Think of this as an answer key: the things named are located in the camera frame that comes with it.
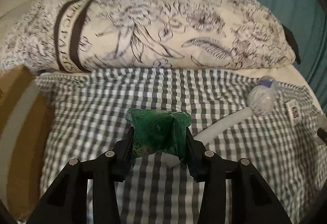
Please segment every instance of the purple label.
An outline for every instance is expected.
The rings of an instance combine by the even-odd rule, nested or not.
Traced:
[[[266,87],[270,88],[272,85],[272,81],[270,81],[268,79],[261,79],[261,80],[259,80],[258,85],[262,85],[262,86],[266,86]]]

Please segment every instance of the teal curtain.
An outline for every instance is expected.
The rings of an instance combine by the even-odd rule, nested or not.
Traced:
[[[317,0],[258,0],[287,27],[299,45],[301,64],[294,66],[327,112],[327,18]]]

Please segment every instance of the green plastic package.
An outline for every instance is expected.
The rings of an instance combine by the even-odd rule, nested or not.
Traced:
[[[132,158],[162,151],[185,162],[186,128],[192,122],[188,113],[130,108],[126,120],[134,126]]]

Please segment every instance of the white clothing tag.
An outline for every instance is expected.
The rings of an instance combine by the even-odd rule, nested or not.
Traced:
[[[302,120],[300,106],[296,99],[286,103],[288,117],[292,127],[296,126]]]

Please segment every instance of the white tube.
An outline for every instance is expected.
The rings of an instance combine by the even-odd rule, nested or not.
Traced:
[[[223,131],[251,117],[252,114],[252,109],[250,107],[245,107],[244,109],[241,109],[231,115],[227,115],[226,117],[210,125],[207,129],[197,134],[194,139],[201,141],[204,145],[206,145],[213,141]]]

